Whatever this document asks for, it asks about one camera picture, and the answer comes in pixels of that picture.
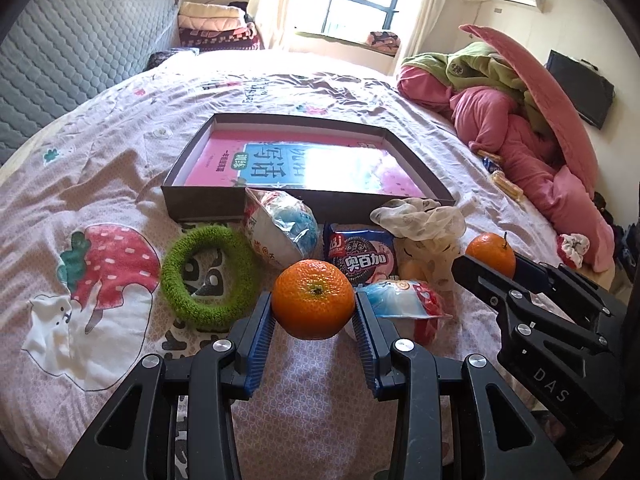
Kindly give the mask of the white left curtain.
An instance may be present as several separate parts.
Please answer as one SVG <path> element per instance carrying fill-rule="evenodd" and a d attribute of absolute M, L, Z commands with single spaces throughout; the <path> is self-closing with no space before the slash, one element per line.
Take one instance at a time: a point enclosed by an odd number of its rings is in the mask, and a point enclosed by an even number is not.
<path fill-rule="evenodd" d="M 280 49 L 293 35 L 299 0 L 250 0 L 247 13 L 253 18 L 266 49 Z"/>

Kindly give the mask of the white curtain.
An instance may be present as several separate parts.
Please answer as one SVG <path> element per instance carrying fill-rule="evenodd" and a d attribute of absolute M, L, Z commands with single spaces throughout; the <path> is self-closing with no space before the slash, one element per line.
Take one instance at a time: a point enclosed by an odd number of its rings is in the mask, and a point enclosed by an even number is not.
<path fill-rule="evenodd" d="M 417 54 L 434 29 L 446 0 L 398 0 L 399 13 L 393 31 L 400 39 L 394 57 L 393 75 L 398 75 L 402 61 Z"/>
<path fill-rule="evenodd" d="M 280 49 L 293 35 L 299 0 L 250 0 L 247 13 L 253 18 L 266 49 Z"/>

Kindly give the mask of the pink floral bed sheet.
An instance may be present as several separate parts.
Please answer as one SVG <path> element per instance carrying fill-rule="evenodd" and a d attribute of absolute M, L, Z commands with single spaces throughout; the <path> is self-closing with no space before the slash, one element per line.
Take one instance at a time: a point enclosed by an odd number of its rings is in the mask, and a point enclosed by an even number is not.
<path fill-rule="evenodd" d="M 514 203 L 437 115 L 403 99 L 393 78 L 312 54 L 213 52 L 170 60 L 116 84 L 56 120 L 1 169 L 1 433 L 36 474 L 54 478 L 94 416 L 147 353 L 192 356 L 218 334 L 178 322 L 160 291 L 158 259 L 193 229 L 169 218 L 160 185 L 186 144 L 216 113 L 264 113 L 361 122 L 395 133 L 436 174 L 465 216 L 461 245 L 506 231 L 534 261 L 560 262 L 555 232 L 527 200 Z M 155 289 L 115 276 L 106 328 L 86 334 L 107 273 L 88 268 L 71 294 L 82 242 L 124 228 L 153 249 Z M 124 251 L 124 242 L 115 247 Z M 454 316 L 431 352 L 497 364 L 495 313 L 466 290 L 442 294 Z M 342 330 L 300 341 L 280 326 L 250 402 L 232 406 L 243 479 L 372 479 L 388 467 L 395 403 L 375 401 L 356 342 Z M 531 406 L 532 396 L 510 386 Z"/>

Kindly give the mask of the small bundle on windowsill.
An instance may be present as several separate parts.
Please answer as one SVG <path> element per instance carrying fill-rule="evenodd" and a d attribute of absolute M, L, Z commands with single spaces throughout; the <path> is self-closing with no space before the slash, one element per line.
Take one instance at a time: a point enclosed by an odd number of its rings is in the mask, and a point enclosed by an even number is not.
<path fill-rule="evenodd" d="M 378 32 L 370 32 L 367 45 L 376 52 L 395 56 L 400 47 L 400 39 L 389 30 L 379 30 Z"/>

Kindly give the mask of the red white scrunchie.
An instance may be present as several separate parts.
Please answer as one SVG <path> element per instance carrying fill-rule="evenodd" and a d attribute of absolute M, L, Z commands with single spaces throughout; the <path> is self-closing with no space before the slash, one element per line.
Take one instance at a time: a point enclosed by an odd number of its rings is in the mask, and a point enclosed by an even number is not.
<path fill-rule="evenodd" d="M 580 233 L 559 234 L 556 238 L 556 252 L 566 266 L 577 270 L 582 267 L 589 252 L 590 240 Z"/>

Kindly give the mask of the pink crumpled duvet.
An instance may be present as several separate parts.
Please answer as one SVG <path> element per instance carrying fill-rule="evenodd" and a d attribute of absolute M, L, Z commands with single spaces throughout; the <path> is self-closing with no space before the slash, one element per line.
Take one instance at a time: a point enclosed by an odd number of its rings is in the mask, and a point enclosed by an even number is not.
<path fill-rule="evenodd" d="M 614 233 L 585 185 L 566 166 L 560 144 L 536 133 L 506 93 L 488 86 L 454 90 L 416 66 L 400 70 L 397 88 L 406 99 L 447 117 L 472 152 L 502 159 L 506 178 L 560 235 L 580 234 L 590 246 L 584 263 L 602 273 L 614 266 Z"/>

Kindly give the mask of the white right curtain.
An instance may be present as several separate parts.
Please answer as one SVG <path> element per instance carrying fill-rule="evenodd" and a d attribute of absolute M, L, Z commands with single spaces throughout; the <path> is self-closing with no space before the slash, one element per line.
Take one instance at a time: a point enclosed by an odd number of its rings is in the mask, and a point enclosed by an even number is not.
<path fill-rule="evenodd" d="M 398 75 L 402 61 L 417 54 L 434 29 L 446 0 L 398 0 L 399 13 L 393 31 L 400 39 L 394 57 L 393 75 Z"/>

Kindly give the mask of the blue wrapped candy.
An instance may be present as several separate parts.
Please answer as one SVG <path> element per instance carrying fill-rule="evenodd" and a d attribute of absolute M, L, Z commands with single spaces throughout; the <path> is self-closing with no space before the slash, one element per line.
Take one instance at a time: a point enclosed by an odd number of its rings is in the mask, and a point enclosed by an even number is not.
<path fill-rule="evenodd" d="M 502 170 L 502 168 L 490 157 L 484 157 L 482 162 L 483 166 L 488 171 L 488 174 L 494 174 L 495 172 Z"/>

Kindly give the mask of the dark shallow cardboard box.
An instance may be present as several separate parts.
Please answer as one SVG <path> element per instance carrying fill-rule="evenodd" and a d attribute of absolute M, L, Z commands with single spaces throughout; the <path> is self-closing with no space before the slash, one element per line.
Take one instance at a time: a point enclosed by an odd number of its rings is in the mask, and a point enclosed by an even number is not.
<path fill-rule="evenodd" d="M 456 202 L 393 131 L 293 115 L 213 115 L 162 184 L 177 222 L 239 220 L 249 188 L 287 192 L 320 223 L 366 223 L 393 198 Z"/>

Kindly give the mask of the orange tangerine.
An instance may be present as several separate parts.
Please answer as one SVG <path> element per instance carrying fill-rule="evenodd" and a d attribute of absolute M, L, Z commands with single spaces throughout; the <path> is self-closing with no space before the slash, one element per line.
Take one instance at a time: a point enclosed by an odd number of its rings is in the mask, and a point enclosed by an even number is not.
<path fill-rule="evenodd" d="M 466 246 L 465 253 L 507 278 L 514 278 L 515 252 L 506 240 L 506 234 L 503 236 L 495 233 L 477 235 Z"/>
<path fill-rule="evenodd" d="M 271 291 L 271 312 L 301 340 L 335 336 L 355 311 L 356 297 L 345 274 L 331 263 L 300 260 L 282 271 Z"/>

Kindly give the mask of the red blue packaged bowl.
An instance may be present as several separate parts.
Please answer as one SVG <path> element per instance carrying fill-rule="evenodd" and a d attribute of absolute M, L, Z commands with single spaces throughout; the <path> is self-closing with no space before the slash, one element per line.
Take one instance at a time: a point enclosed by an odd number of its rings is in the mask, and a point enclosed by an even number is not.
<path fill-rule="evenodd" d="M 401 337 L 429 346 L 439 327 L 448 318 L 444 302 L 427 282 L 386 280 L 359 285 L 377 318 L 392 322 Z"/>

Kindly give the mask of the pink pillow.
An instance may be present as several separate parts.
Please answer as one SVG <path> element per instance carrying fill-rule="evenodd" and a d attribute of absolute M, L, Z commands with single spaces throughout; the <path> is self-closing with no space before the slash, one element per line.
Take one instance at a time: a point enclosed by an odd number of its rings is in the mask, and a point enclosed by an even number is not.
<path fill-rule="evenodd" d="M 553 76 L 529 50 L 497 29 L 472 24 L 458 29 L 489 44 L 514 69 L 558 139 L 566 166 L 593 197 L 599 174 L 597 155 L 577 110 Z"/>

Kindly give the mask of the green blanket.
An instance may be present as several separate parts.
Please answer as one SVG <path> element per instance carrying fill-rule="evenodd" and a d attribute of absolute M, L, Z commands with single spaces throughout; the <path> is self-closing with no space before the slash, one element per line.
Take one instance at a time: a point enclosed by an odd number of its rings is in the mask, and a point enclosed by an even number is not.
<path fill-rule="evenodd" d="M 400 66 L 397 89 L 406 98 L 445 115 L 445 106 L 457 93 L 489 87 L 505 93 L 523 110 L 536 133 L 551 136 L 552 129 L 524 80 L 489 44 L 472 42 L 454 53 L 423 52 Z"/>

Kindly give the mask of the brown bun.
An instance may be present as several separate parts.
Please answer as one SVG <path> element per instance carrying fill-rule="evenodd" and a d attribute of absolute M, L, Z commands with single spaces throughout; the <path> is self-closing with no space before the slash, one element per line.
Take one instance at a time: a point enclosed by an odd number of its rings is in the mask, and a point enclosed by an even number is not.
<path fill-rule="evenodd" d="M 426 264 L 415 258 L 405 259 L 398 266 L 398 274 L 405 281 L 428 281 Z"/>

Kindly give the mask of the blue cookie snack packet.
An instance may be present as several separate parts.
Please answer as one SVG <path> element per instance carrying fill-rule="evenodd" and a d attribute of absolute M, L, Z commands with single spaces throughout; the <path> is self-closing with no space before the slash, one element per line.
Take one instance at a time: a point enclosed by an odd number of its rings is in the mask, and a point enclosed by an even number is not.
<path fill-rule="evenodd" d="M 373 284 L 397 276 L 394 237 L 375 229 L 323 228 L 324 260 L 332 263 L 354 285 Z"/>

